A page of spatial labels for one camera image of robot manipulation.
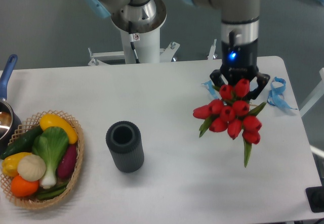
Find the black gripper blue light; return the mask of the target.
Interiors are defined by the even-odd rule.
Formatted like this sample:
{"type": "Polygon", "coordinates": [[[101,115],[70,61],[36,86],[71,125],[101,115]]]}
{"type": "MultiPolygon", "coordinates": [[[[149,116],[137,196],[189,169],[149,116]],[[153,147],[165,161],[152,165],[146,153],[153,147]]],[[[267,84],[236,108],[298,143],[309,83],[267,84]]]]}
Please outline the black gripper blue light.
{"type": "Polygon", "coordinates": [[[222,75],[229,85],[236,85],[241,79],[251,81],[257,78],[257,87],[250,92],[250,99],[255,100],[270,80],[270,75],[258,73],[257,51],[258,40],[240,46],[230,47],[222,42],[222,66],[210,74],[210,79],[216,87],[223,85],[222,75]]]}

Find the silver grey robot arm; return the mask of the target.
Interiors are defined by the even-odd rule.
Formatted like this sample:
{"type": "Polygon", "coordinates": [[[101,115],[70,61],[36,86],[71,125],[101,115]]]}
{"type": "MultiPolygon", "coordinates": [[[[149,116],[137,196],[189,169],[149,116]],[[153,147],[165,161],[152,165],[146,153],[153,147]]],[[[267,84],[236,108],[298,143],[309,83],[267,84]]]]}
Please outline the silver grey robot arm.
{"type": "MultiPolygon", "coordinates": [[[[110,17],[120,31],[125,62],[158,63],[160,28],[167,11],[162,0],[85,0],[101,18],[110,17]]],[[[257,67],[260,0],[184,0],[221,12],[222,64],[210,78],[215,86],[236,85],[242,78],[255,79],[257,88],[246,95],[256,99],[270,77],[257,67]]]]}

